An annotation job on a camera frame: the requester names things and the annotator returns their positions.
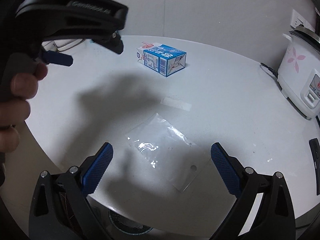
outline rice cooker lid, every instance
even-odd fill
[[[320,54],[320,37],[313,31],[303,26],[297,26],[293,31],[289,31],[289,33],[307,42]]]

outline rice cooker button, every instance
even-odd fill
[[[307,97],[309,98],[311,103],[313,103],[315,101],[315,98],[310,93],[307,95]]]

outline clear plastic bag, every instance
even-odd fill
[[[132,129],[127,137],[129,144],[181,192],[210,158],[209,153],[188,140],[159,114]]]

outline pink flower decal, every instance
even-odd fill
[[[292,55],[293,55],[293,57],[288,59],[288,63],[294,62],[293,66],[294,66],[296,72],[299,73],[298,60],[304,60],[306,58],[306,56],[304,56],[304,55],[297,56],[296,49],[294,47],[292,49]]]

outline gray wall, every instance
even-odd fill
[[[292,9],[315,27],[311,0],[117,0],[129,6],[122,35],[206,43],[278,68]]]

